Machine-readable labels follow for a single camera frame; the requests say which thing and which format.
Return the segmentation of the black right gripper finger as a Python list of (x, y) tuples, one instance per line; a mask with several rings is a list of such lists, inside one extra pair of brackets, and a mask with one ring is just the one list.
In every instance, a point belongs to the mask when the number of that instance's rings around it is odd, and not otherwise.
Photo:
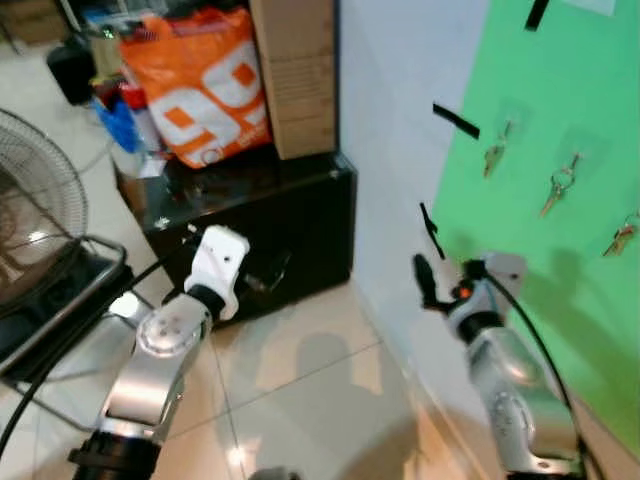
[(424, 308), (439, 308), (436, 297), (436, 282), (433, 268), (422, 253), (413, 256), (413, 278), (419, 287), (421, 306)]

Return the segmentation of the green wall sheet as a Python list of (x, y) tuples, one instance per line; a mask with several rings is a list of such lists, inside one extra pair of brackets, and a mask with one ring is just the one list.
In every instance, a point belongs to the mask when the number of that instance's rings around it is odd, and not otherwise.
[[(518, 253), (527, 279), (518, 301), (570, 388), (628, 452), (640, 449), (640, 247), (602, 253), (640, 209), (639, 1), (617, 0), (612, 17), (550, 0), (538, 31), (524, 28), (530, 0), (492, 0), (460, 115), (481, 129), (457, 134), (431, 216), (449, 259)], [(484, 154), (497, 137), (497, 106), (530, 106), (530, 127), (489, 178)], [(584, 128), (605, 141), (602, 159), (544, 218), (563, 133)]]

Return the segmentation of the wide black tape strip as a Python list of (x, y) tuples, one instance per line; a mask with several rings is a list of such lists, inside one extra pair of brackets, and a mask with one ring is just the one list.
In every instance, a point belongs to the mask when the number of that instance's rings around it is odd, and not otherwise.
[(479, 125), (470, 122), (470, 120), (467, 120), (465, 116), (456, 113), (456, 111), (445, 108), (445, 106), (440, 105), (439, 102), (433, 102), (433, 104), (431, 104), (431, 111), (433, 111), (436, 116), (439, 116), (440, 119), (451, 123), (457, 131), (465, 133), (466, 136), (474, 138), (474, 140), (479, 140), (481, 133)]

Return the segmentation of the glossy black cabinet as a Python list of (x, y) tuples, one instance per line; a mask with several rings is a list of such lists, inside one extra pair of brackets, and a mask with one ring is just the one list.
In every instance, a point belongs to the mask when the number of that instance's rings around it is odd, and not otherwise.
[(275, 148), (261, 147), (204, 169), (169, 161), (161, 177), (128, 180), (114, 173), (114, 180), (157, 255), (178, 248), (189, 228), (210, 225), (242, 234), (250, 253), (293, 253), (273, 293), (241, 298), (237, 282), (233, 323), (271, 314), (349, 279), (356, 172), (340, 154), (283, 160)]

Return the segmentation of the orange and white shopping bag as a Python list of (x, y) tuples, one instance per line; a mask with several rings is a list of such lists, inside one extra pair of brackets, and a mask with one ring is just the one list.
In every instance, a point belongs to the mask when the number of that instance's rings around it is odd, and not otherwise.
[(165, 146), (204, 169), (270, 145), (268, 100), (246, 6), (143, 14), (120, 51)]

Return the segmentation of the grey robot foot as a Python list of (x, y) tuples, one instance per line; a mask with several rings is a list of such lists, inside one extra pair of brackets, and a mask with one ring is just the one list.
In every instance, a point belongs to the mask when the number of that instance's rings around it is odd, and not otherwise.
[(293, 468), (276, 466), (269, 468), (260, 468), (247, 476), (246, 480), (302, 480), (300, 472)]

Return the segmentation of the small black bag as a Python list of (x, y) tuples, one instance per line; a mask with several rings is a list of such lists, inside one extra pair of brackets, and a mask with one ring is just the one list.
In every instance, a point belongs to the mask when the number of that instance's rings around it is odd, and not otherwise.
[(96, 77), (97, 69), (90, 46), (82, 37), (65, 38), (47, 52), (45, 61), (68, 104), (78, 106), (90, 102), (93, 96), (91, 79)]

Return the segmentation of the black metal framed tray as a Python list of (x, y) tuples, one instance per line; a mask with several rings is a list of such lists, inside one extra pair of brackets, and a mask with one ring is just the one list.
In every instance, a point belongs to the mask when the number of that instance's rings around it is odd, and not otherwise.
[(0, 387), (31, 384), (60, 364), (134, 279), (127, 260), (122, 244), (83, 237), (40, 287), (0, 308)]

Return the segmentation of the white paper label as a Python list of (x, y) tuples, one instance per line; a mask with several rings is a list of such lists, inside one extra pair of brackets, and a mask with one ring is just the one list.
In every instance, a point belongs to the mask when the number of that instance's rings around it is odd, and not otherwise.
[(588, 12), (612, 17), (617, 0), (563, 0), (564, 3), (576, 6), (576, 8), (588, 10)]

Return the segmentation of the small brass key bunch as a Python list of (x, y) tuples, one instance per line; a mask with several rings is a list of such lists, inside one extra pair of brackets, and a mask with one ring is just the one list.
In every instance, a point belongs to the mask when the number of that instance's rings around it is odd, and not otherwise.
[(497, 168), (497, 164), (502, 160), (504, 152), (506, 152), (509, 133), (511, 133), (513, 125), (515, 125), (515, 122), (508, 119), (507, 122), (504, 123), (503, 127), (499, 129), (497, 136), (495, 136), (494, 145), (490, 146), (488, 150), (485, 151), (483, 169), (483, 175), (485, 178), (489, 178), (490, 175), (492, 175), (494, 169)]

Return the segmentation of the red packet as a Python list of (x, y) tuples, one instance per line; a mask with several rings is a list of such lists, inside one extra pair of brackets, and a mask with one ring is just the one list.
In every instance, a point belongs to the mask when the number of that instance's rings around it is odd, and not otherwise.
[(93, 79), (91, 82), (95, 105), (113, 111), (119, 105), (131, 110), (146, 109), (148, 101), (145, 91), (123, 77)]

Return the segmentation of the clear adhesive wall hook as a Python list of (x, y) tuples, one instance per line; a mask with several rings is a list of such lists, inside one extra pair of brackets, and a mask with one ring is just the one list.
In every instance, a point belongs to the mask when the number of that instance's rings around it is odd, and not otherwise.
[(498, 140), (513, 141), (524, 137), (530, 127), (532, 110), (517, 99), (503, 99), (498, 102), (495, 115), (495, 132)]
[(576, 170), (584, 163), (602, 159), (605, 147), (603, 138), (590, 129), (570, 128), (563, 133), (553, 160), (558, 168)]

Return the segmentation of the low brown box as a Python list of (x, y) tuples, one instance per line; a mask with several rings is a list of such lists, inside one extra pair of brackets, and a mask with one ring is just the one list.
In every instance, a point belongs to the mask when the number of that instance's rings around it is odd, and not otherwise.
[(0, 0), (0, 26), (28, 45), (58, 42), (69, 33), (59, 0)]

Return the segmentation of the thin black tape strip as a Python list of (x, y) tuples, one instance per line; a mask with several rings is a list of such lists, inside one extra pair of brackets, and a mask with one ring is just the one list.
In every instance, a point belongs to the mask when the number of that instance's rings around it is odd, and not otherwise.
[(422, 224), (424, 224), (425, 232), (428, 233), (430, 246), (434, 248), (436, 257), (438, 257), (439, 260), (447, 260), (447, 255), (445, 255), (445, 251), (439, 243), (438, 224), (435, 224), (435, 221), (430, 218), (428, 206), (426, 206), (425, 202), (419, 202), (419, 211), (422, 219)]

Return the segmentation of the tall brown cardboard box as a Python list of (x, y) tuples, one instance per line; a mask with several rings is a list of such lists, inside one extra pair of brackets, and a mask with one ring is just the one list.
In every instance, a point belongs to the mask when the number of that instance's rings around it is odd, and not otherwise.
[(283, 159), (337, 150), (335, 0), (248, 0)]

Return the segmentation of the brass keys with red tag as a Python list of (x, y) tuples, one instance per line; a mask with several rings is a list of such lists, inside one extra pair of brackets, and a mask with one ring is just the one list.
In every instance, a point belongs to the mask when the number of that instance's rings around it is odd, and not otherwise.
[(640, 219), (639, 215), (634, 214), (627, 215), (627, 218), (623, 220), (623, 224), (620, 228), (614, 232), (612, 241), (605, 247), (603, 256), (621, 256), (621, 253), (626, 250), (628, 242), (635, 237), (636, 230), (639, 228)]

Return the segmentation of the short black tape strip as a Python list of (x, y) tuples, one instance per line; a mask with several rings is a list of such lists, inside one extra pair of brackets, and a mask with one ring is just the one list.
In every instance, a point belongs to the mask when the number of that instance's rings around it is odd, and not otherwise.
[(530, 0), (529, 12), (527, 12), (524, 28), (526, 31), (534, 32), (538, 31), (538, 28), (543, 19), (545, 12), (547, 12), (550, 0)]

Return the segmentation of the blue plastic item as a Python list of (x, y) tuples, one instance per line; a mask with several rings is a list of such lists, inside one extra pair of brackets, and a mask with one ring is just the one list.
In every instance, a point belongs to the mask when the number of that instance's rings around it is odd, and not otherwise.
[(140, 151), (140, 137), (134, 127), (132, 110), (125, 104), (122, 96), (111, 97), (110, 102), (95, 99), (91, 106), (116, 146), (128, 154), (137, 154)]

